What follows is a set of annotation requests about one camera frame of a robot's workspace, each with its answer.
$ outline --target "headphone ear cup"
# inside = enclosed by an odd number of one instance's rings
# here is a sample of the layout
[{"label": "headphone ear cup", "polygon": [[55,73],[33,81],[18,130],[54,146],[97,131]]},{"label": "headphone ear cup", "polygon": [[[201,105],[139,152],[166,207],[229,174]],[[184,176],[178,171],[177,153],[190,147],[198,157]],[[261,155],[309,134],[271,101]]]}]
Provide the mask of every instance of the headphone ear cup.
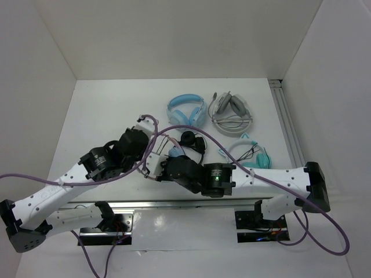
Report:
[{"label": "headphone ear cup", "polygon": [[262,169],[270,169],[271,162],[272,162],[271,158],[264,153],[259,153],[258,155],[256,155],[256,163]]},{"label": "headphone ear cup", "polygon": [[231,99],[232,95],[231,93],[228,93],[224,99],[222,100],[221,104],[219,105],[219,109],[216,111],[217,114],[221,114],[224,112],[224,110],[226,109],[228,103],[230,103],[230,99]]},{"label": "headphone ear cup", "polygon": [[253,162],[244,162],[242,163],[243,167],[250,167],[250,168],[255,168],[255,169],[260,169],[261,167]]},{"label": "headphone ear cup", "polygon": [[185,131],[180,136],[179,144],[185,147],[191,147],[196,142],[196,135],[191,131]]},{"label": "headphone ear cup", "polygon": [[198,119],[196,119],[196,121],[194,122],[194,118],[195,118],[198,111],[199,111],[199,107],[196,107],[195,109],[193,109],[193,111],[190,115],[190,125],[191,126],[198,127]]},{"label": "headphone ear cup", "polygon": [[196,147],[195,150],[198,153],[201,153],[203,155],[205,154],[206,145],[205,145],[205,140],[202,137],[196,137],[195,147]]},{"label": "headphone ear cup", "polygon": [[246,115],[246,107],[244,106],[243,102],[237,97],[232,96],[230,100],[232,110],[240,117]]},{"label": "headphone ear cup", "polygon": [[178,109],[174,110],[172,113],[172,116],[175,118],[175,121],[179,122],[178,125],[186,125],[186,126],[190,125],[190,120],[188,120],[188,118],[180,110]]}]

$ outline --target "white enclosure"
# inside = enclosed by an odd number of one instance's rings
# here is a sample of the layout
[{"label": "white enclosure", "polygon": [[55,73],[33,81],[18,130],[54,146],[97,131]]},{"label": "white enclosure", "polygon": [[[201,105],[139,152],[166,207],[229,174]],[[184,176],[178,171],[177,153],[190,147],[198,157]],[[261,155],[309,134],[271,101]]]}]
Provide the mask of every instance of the white enclosure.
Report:
[{"label": "white enclosure", "polygon": [[[288,168],[285,126],[267,81],[283,79],[304,158],[321,165],[331,214],[351,241],[346,257],[330,256],[309,239],[295,248],[210,244],[142,253],[124,247],[115,250],[107,277],[369,275],[371,0],[2,1],[0,36],[1,174],[57,178],[91,147],[118,139],[139,114],[168,126],[163,106],[171,96],[196,93],[209,103],[213,92],[225,90],[243,94],[256,117],[250,135],[267,147],[275,167]],[[125,101],[141,107],[125,109]],[[218,136],[210,123],[205,130]],[[210,150],[207,162],[220,159]],[[125,192],[117,182],[79,200],[198,198],[135,175],[126,182]],[[1,180],[0,201],[42,186]],[[334,227],[320,215],[310,220],[322,243],[341,250]],[[72,235],[21,256],[0,223],[1,277],[92,276]],[[291,214],[288,224],[298,239],[302,230]],[[99,273],[106,247],[88,248]]]}]

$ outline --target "black plastic bracket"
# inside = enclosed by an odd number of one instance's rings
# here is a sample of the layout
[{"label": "black plastic bracket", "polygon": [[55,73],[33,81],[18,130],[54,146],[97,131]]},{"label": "black plastic bracket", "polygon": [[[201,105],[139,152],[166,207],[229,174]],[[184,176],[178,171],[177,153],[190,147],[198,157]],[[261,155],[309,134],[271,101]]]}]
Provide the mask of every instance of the black plastic bracket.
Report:
[{"label": "black plastic bracket", "polygon": [[[307,200],[316,204],[326,213],[331,210],[329,197],[326,188],[325,177],[317,162],[308,162],[305,165],[304,172],[308,173],[310,185],[307,186],[307,191],[310,192]],[[319,213],[319,211],[307,204],[302,200],[296,199],[295,205],[302,207],[308,213]]]}]

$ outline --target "blue headphones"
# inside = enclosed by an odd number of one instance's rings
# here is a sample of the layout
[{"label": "blue headphones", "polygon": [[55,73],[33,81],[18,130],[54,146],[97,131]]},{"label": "blue headphones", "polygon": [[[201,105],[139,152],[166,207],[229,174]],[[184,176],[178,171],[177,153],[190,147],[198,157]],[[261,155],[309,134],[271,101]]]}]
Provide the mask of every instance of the blue headphones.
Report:
[{"label": "blue headphones", "polygon": [[[234,141],[229,147],[226,148],[226,150],[230,153],[234,147],[237,147],[240,145],[251,145],[251,146],[255,145],[261,151],[261,153],[258,153],[256,155],[255,162],[243,162],[242,165],[244,167],[251,167],[251,168],[257,168],[257,169],[272,168],[271,157],[267,154],[267,152],[262,146],[260,146],[256,141],[251,140],[246,133],[243,133],[241,138]],[[228,163],[232,162],[230,158],[221,149],[218,150],[218,153],[224,156]]]},{"label": "blue headphones", "polygon": [[[180,110],[172,109],[180,104],[185,103],[200,103],[200,107],[196,107],[189,118],[185,116]],[[207,110],[207,104],[202,97],[196,94],[182,94],[170,100],[166,112],[168,113],[168,118],[171,125],[187,125],[194,127],[201,127],[205,121]]]}]

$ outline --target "black earbuds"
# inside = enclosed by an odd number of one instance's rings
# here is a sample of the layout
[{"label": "black earbuds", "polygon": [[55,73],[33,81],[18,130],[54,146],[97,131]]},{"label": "black earbuds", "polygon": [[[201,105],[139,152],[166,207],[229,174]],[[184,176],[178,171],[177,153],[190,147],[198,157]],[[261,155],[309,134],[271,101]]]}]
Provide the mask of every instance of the black earbuds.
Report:
[{"label": "black earbuds", "polygon": [[205,154],[205,140],[202,137],[196,137],[196,135],[191,131],[183,132],[179,144],[183,147],[191,148],[201,155]]}]

